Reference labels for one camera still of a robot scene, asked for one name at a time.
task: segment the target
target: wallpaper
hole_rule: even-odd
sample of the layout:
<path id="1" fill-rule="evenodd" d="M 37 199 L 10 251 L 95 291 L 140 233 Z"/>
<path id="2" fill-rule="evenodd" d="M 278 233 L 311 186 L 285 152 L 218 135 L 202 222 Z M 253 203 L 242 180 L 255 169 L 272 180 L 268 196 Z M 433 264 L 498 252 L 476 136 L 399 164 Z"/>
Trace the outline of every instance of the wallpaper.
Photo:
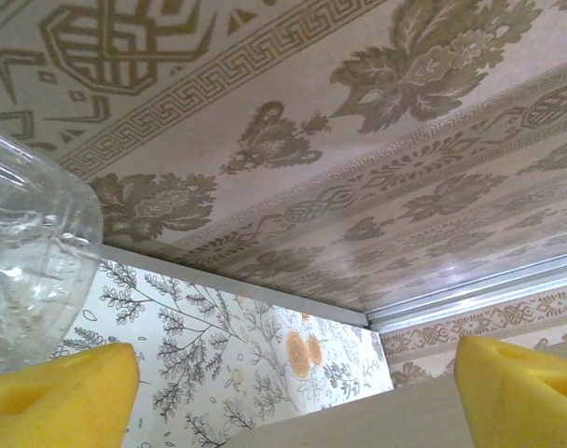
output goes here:
<path id="1" fill-rule="evenodd" d="M 381 335 L 394 386 L 453 373 L 464 335 L 535 349 L 567 341 L 567 287 Z"/>
<path id="2" fill-rule="evenodd" d="M 53 357 L 113 342 L 141 372 L 125 448 L 216 448 L 393 388 L 372 331 L 104 259 Z"/>
<path id="3" fill-rule="evenodd" d="M 0 0 L 0 129 L 109 245 L 372 311 L 567 253 L 567 0 Z"/>

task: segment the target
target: patterned ceiling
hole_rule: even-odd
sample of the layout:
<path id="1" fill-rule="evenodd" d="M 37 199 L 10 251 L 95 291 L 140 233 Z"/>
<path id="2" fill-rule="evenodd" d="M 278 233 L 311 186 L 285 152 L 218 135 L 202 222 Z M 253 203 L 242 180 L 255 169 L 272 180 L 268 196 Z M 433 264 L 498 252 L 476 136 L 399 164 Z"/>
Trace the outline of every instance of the patterned ceiling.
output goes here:
<path id="1" fill-rule="evenodd" d="M 370 311 L 567 253 L 567 0 L 0 0 L 0 129 L 110 245 Z"/>

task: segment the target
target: orange flower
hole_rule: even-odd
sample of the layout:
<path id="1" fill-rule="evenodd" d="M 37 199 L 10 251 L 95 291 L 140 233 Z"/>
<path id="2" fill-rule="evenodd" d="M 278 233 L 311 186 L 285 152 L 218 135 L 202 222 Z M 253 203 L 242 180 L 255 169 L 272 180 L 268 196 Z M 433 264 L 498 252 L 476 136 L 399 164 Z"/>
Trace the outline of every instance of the orange flower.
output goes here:
<path id="1" fill-rule="evenodd" d="M 292 371 L 299 378 L 306 378 L 309 375 L 309 353 L 296 331 L 290 331 L 285 340 L 287 357 L 292 365 Z"/>
<path id="2" fill-rule="evenodd" d="M 320 366 L 323 362 L 323 353 L 321 352 L 321 343 L 319 343 L 319 340 L 314 334 L 309 336 L 307 346 L 309 348 L 309 356 L 311 357 L 312 362 L 314 362 L 317 366 Z"/>

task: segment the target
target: clear plastic bottle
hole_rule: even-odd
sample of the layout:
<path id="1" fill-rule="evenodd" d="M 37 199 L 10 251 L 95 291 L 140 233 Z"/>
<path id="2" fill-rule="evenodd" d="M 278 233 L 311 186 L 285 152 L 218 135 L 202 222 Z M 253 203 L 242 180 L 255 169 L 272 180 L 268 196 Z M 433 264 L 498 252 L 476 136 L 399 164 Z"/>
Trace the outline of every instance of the clear plastic bottle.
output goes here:
<path id="1" fill-rule="evenodd" d="M 102 232 L 85 182 L 0 136 L 0 373 L 54 352 L 87 298 Z"/>

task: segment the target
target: yellow sponge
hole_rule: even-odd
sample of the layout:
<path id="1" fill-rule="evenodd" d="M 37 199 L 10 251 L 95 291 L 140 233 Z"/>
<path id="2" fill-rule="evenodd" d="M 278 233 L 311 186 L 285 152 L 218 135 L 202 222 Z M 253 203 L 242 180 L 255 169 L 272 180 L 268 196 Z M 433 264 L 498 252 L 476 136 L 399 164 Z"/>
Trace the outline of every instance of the yellow sponge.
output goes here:
<path id="1" fill-rule="evenodd" d="M 113 343 L 0 376 L 0 448 L 119 448 L 139 384 Z"/>
<path id="2" fill-rule="evenodd" d="M 470 336 L 455 378 L 477 448 L 567 447 L 567 360 Z"/>

